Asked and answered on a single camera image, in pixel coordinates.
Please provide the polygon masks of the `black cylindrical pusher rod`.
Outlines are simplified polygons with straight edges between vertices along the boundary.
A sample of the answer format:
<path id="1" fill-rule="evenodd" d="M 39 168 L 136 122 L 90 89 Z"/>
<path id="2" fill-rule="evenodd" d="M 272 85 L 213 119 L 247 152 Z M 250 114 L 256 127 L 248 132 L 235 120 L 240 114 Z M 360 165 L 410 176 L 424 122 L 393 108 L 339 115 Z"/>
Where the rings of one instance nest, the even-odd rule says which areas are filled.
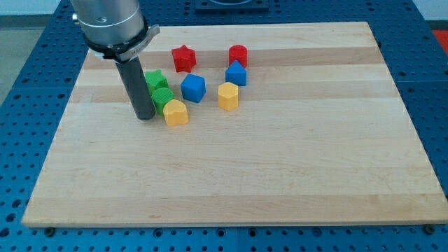
<path id="1" fill-rule="evenodd" d="M 115 63 L 118 73 L 125 86 L 129 100 L 136 117 L 140 120 L 150 120 L 155 115 L 155 105 L 151 98 L 144 72 L 136 57 L 127 62 Z"/>

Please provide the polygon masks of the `black and silver flange mount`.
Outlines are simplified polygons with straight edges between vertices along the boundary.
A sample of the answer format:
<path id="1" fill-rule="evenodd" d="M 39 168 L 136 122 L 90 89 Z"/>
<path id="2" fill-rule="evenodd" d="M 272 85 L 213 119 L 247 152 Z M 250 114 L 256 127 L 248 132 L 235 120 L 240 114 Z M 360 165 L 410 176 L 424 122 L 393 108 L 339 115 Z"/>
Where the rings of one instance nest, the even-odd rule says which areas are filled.
<path id="1" fill-rule="evenodd" d="M 99 58 L 118 63 L 139 56 L 160 33 L 160 26 L 148 26 L 145 20 L 119 20 L 118 22 L 82 22 L 87 46 Z"/>

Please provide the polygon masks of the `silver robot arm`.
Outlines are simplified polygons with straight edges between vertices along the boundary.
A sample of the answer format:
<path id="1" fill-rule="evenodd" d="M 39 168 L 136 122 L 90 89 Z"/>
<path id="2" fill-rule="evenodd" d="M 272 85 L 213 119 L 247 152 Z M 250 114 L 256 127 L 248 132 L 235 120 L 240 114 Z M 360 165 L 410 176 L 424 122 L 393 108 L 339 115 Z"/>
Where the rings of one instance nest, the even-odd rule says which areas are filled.
<path id="1" fill-rule="evenodd" d="M 137 0 L 72 0 L 73 22 L 80 26 L 89 49 L 100 59 L 115 62 L 136 117 L 155 114 L 139 54 L 160 33 L 150 26 Z"/>

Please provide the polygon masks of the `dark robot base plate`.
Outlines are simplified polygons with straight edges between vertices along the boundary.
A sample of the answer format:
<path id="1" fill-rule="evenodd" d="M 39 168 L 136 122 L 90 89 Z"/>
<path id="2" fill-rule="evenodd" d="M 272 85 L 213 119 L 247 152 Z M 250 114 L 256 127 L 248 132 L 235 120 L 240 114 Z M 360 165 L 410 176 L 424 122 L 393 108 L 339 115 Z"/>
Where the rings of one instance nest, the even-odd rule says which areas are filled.
<path id="1" fill-rule="evenodd" d="M 194 0 L 196 12 L 268 11 L 268 0 Z"/>

